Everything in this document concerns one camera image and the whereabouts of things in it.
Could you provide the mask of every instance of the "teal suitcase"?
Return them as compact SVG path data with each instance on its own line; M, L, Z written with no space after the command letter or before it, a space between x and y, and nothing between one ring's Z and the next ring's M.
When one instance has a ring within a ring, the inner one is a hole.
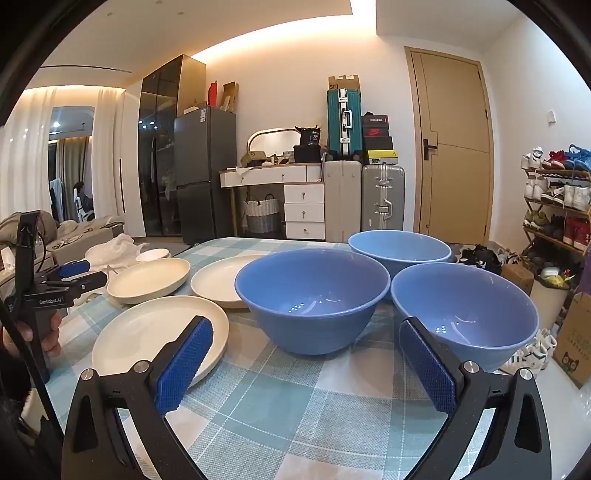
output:
M363 155L361 94L358 90L329 90L329 150L340 157Z

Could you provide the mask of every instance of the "plate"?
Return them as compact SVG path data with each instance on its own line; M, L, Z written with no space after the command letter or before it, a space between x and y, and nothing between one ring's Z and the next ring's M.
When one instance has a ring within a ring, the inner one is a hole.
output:
M163 297L121 313L96 339L92 368L99 375L112 375L129 371L140 360L152 361L166 343L178 338L195 315L212 323L213 344L191 382L194 385L222 357L230 329L226 313L214 302L199 297Z
M135 305L164 297L189 276L191 264L182 258L160 258L123 270L107 283L107 293L120 303Z
M195 295L214 301L225 309L245 309L246 304L234 289L234 281L244 266L264 256L241 255L209 264L195 273L191 289Z
M151 262L152 260L168 257L170 257L170 251L168 251L168 248L154 248L153 250L148 250L139 254L135 259L138 262Z

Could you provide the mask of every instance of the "drawer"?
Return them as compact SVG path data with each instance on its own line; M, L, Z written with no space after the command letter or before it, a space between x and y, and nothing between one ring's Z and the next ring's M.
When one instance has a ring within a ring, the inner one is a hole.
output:
M286 203L324 203L324 183L285 185Z
M286 222L324 222L324 203L285 203Z
M306 181L320 181L320 163L318 165L306 165Z
M222 187L306 181L306 166L253 168L245 172L242 177L235 170L225 171L220 173L220 180Z
M324 224L314 222L285 222L287 238L324 240Z

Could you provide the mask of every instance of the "gray refrigerator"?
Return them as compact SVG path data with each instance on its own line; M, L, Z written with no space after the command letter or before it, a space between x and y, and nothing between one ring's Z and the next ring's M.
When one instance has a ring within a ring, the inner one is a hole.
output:
M236 115L203 107L174 121L174 167L183 242L232 236L230 192L219 172L235 167Z

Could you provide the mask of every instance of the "curtain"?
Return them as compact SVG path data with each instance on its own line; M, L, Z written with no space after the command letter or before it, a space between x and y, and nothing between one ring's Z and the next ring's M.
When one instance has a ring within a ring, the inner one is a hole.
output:
M25 90L0 128L0 220L14 212L51 212L48 141L55 87Z
M120 89L101 88L92 127L92 195L96 218L117 215L113 168L115 114Z
M57 142L56 178L60 179L65 192L65 214L76 220L74 185L84 181L86 158L89 152L89 137L62 138Z

